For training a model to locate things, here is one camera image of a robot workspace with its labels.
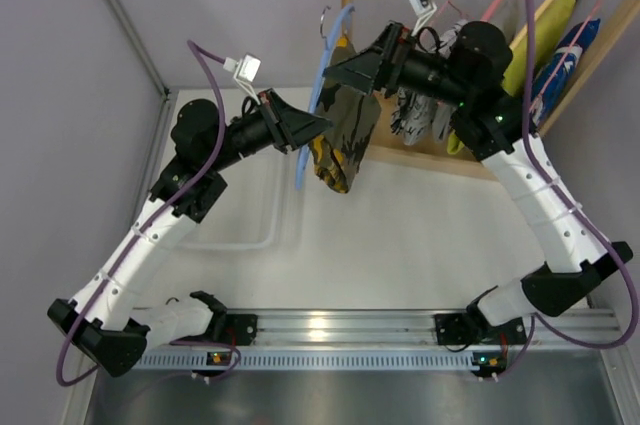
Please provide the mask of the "camouflage trousers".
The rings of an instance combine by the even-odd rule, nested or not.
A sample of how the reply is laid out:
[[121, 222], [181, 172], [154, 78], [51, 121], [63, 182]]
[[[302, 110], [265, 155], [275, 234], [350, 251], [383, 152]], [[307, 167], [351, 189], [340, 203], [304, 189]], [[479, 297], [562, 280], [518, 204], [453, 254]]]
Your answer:
[[332, 127], [310, 143], [314, 174], [332, 191], [346, 194], [360, 170], [381, 105], [373, 96], [326, 79], [315, 114], [329, 119]]

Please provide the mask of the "light blue hanger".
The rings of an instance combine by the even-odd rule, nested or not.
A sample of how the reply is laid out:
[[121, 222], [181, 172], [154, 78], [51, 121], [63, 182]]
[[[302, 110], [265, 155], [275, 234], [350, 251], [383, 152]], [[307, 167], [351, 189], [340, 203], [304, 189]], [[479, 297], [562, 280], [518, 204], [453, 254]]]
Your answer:
[[[326, 6], [323, 9], [320, 19], [320, 27], [319, 32], [321, 39], [323, 41], [323, 53], [320, 59], [319, 66], [316, 71], [316, 75], [314, 78], [313, 86], [311, 88], [311, 95], [309, 99], [308, 111], [310, 113], [314, 113], [316, 111], [316, 107], [318, 104], [319, 96], [321, 93], [323, 81], [324, 81], [324, 70], [328, 66], [333, 50], [337, 45], [338, 39], [342, 36], [343, 26], [347, 27], [347, 30], [350, 30], [351, 27], [351, 15], [355, 11], [355, 6], [353, 3], [348, 3], [345, 5], [337, 15], [336, 19], [333, 22], [331, 30], [328, 34], [324, 33], [324, 24], [326, 13], [329, 11], [330, 7]], [[300, 191], [304, 186], [306, 168], [311, 155], [311, 151], [308, 145], [305, 145], [298, 154], [297, 162], [296, 162], [296, 170], [295, 170], [295, 188]]]

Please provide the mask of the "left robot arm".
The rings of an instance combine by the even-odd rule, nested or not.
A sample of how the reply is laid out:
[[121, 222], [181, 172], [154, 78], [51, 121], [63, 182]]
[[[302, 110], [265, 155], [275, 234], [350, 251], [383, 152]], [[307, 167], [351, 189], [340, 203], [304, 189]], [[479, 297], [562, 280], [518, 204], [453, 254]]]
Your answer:
[[70, 383], [63, 376], [70, 347], [116, 378], [157, 347], [185, 338], [216, 341], [227, 309], [212, 294], [195, 291], [140, 315], [134, 309], [166, 257], [224, 193], [223, 170], [268, 147], [295, 151], [331, 126], [329, 119], [289, 105], [272, 89], [246, 98], [232, 120], [226, 120], [220, 98], [184, 105], [170, 133], [174, 156], [133, 226], [81, 290], [55, 300], [47, 311], [65, 337], [56, 365], [59, 383]]

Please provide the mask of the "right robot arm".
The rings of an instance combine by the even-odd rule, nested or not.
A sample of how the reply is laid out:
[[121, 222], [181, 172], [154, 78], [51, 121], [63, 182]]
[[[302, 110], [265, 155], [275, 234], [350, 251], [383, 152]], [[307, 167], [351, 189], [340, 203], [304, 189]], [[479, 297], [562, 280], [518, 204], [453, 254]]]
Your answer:
[[614, 273], [630, 279], [629, 245], [610, 241], [585, 216], [549, 162], [528, 108], [504, 90], [511, 59], [503, 33], [487, 22], [465, 24], [446, 57], [421, 49], [416, 35], [391, 22], [371, 46], [325, 72], [365, 95], [406, 89], [453, 104], [453, 130], [537, 239], [544, 257], [539, 268], [466, 307], [462, 322], [471, 342], [514, 319], [558, 317]]

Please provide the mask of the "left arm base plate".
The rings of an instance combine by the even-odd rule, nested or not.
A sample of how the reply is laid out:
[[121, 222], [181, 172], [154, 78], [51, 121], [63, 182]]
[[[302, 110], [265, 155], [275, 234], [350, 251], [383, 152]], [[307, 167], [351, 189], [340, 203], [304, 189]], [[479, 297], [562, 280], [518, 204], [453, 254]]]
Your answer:
[[248, 313], [226, 313], [213, 319], [210, 338], [233, 346], [249, 346], [257, 335], [258, 316]]

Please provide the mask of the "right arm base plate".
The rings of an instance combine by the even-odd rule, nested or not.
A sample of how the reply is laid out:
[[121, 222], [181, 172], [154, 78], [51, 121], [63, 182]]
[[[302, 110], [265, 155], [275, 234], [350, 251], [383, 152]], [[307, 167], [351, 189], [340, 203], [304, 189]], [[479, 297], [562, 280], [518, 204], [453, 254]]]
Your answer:
[[500, 330], [483, 318], [467, 312], [439, 313], [434, 316], [439, 345], [471, 346], [496, 340]]

